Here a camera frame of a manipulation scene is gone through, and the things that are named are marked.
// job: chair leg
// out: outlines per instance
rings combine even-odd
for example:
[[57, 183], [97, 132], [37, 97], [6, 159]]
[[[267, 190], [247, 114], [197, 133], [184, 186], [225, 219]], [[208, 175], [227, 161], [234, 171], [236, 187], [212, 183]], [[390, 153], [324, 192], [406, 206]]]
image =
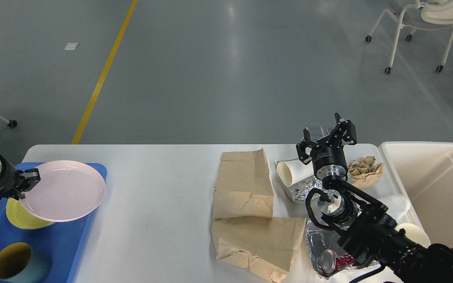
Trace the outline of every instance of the chair leg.
[[385, 68], [385, 73], [390, 73], [392, 64], [394, 63], [394, 55], [396, 54], [396, 47], [398, 46], [398, 38], [400, 37], [400, 31], [403, 28], [403, 15], [400, 16], [398, 26], [396, 28], [396, 35], [394, 37], [394, 44], [392, 45], [392, 52], [390, 54], [389, 66]]
[[410, 33], [408, 34], [408, 36], [406, 37], [406, 40], [407, 41], [410, 41], [412, 39], [412, 36], [415, 34], [415, 31], [417, 29], [416, 28], [412, 28], [412, 30], [410, 31]]
[[371, 36], [373, 33], [374, 33], [374, 30], [376, 29], [376, 27], [379, 25], [379, 23], [381, 22], [382, 18], [383, 18], [383, 15], [385, 15], [385, 13], [390, 13], [389, 9], [385, 9], [382, 11], [381, 15], [379, 16], [379, 18], [377, 18], [377, 21], [375, 22], [374, 24], [374, 27], [372, 27], [372, 30], [369, 32], [369, 36]]
[[444, 57], [442, 59], [442, 64], [440, 66], [436, 67], [436, 70], [438, 72], [441, 72], [445, 66], [446, 59], [448, 57], [448, 52], [450, 51], [450, 46], [452, 45], [452, 40], [453, 40], [453, 26], [451, 28], [450, 36], [448, 37], [448, 42], [447, 42], [447, 46], [445, 48], [445, 53], [444, 53]]

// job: white bin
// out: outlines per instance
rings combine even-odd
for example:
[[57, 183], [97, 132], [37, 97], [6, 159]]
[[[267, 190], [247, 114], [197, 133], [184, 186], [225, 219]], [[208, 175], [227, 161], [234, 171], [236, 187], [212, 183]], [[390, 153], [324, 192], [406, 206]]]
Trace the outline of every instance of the white bin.
[[453, 248], [453, 143], [398, 141], [379, 149], [431, 243]]

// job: chair wheel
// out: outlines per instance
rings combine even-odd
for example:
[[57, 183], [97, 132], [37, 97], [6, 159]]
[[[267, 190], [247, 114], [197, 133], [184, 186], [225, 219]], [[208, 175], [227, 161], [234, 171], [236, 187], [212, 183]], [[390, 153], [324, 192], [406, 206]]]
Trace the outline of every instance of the chair wheel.
[[15, 120], [10, 120], [8, 123], [8, 127], [10, 128], [15, 128], [17, 126], [17, 121]]

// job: pink plate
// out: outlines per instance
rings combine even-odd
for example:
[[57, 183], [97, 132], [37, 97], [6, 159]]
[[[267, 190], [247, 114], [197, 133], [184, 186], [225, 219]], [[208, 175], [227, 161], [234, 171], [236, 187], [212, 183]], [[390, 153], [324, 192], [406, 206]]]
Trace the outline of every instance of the pink plate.
[[41, 181], [20, 202], [32, 215], [47, 221], [81, 218], [101, 204], [106, 183], [99, 172], [81, 162], [59, 160], [38, 167]]

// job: brown paper bag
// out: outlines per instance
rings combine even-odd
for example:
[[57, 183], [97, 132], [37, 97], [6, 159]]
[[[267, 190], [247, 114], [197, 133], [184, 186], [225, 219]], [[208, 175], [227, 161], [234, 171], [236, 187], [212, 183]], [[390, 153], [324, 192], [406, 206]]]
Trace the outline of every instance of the brown paper bag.
[[215, 219], [212, 240], [216, 259], [278, 283], [295, 263], [305, 223], [305, 218]]
[[223, 153], [212, 197], [215, 219], [272, 217], [274, 192], [265, 151]]
[[375, 161], [375, 156], [367, 156], [360, 157], [349, 164], [349, 173], [354, 179], [353, 185], [356, 188], [366, 189], [380, 181], [383, 163], [375, 164]]

